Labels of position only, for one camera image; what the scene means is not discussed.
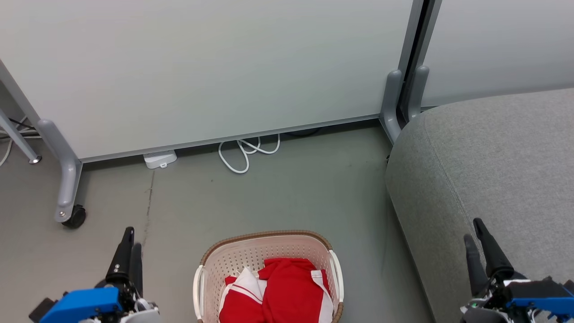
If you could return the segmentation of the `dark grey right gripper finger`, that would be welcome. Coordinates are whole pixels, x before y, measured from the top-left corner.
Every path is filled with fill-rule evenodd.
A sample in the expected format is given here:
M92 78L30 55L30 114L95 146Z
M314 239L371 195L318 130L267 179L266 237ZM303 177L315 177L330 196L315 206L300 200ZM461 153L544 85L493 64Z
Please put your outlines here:
M495 280L509 280L512 278L514 267L482 219L474 219L474 228L476 237L482 244L488 278L494 278Z
M471 294L474 297L479 297L487 286L486 272L482 267L480 252L472 236L465 234L464 242Z

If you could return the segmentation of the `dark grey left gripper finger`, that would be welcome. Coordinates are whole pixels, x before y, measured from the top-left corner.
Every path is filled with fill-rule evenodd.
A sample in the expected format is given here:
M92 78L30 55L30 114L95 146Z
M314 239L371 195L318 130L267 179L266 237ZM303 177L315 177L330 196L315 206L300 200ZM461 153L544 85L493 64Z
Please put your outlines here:
M131 282L138 296L143 296L142 244L135 243L131 250Z
M113 256L106 274L107 284L129 284L132 248L135 245L135 229L127 227Z

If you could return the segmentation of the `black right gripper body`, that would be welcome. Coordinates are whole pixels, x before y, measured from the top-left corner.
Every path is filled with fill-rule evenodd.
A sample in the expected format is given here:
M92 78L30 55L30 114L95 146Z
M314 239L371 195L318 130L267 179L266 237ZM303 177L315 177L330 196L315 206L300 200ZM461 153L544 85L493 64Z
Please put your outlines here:
M497 271L488 278L486 287L467 305L461 307L462 323L535 323L539 310L533 307L507 307L500 299L504 278L528 281L519 272Z

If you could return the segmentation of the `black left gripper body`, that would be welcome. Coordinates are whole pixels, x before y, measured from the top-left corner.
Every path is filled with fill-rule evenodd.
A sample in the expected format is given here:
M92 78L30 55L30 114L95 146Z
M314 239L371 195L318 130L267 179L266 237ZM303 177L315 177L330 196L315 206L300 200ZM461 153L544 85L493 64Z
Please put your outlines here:
M96 323L159 323L158 306L143 298L133 282L127 277L114 277L102 280L95 288L118 288L121 310L107 313L102 311L95 316Z

